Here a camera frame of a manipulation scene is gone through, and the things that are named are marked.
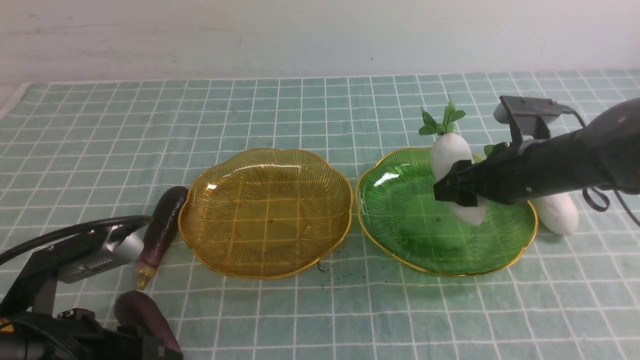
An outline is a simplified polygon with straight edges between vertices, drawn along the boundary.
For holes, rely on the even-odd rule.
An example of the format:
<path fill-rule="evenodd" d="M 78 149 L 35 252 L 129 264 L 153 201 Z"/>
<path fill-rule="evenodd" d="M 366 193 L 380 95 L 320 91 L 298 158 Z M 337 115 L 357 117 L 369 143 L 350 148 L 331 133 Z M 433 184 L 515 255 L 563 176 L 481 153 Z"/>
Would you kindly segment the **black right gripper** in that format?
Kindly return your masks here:
<path fill-rule="evenodd" d="M 537 162 L 538 144 L 510 147 L 501 143 L 484 161 L 453 162 L 444 178 L 433 185 L 434 197 L 461 207 L 477 207 L 480 198 L 503 205 L 530 201 L 538 197 Z"/>

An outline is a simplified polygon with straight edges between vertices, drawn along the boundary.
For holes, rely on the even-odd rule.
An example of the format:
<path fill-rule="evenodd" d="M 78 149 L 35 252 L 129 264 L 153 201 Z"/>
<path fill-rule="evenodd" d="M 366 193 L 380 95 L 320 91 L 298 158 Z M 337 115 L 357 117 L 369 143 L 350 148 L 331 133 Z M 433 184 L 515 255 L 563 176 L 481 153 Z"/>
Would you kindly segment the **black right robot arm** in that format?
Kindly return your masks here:
<path fill-rule="evenodd" d="M 548 98 L 502 95 L 496 118 L 509 142 L 486 159 L 455 162 L 433 186 L 439 202 L 475 207 L 480 198 L 513 205 L 583 189 L 639 194 L 640 101 L 620 102 L 580 129 L 551 136 L 548 125 L 567 105 Z"/>

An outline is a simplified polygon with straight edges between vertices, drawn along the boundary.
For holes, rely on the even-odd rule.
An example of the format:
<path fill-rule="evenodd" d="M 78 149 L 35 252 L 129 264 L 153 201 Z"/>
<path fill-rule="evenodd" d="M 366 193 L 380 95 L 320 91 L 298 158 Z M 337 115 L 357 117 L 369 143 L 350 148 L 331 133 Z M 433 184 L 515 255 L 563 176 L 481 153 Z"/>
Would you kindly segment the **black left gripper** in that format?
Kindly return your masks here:
<path fill-rule="evenodd" d="M 138 324 L 105 328 L 85 309 L 1 319 L 3 360 L 183 360 L 167 339 Z"/>

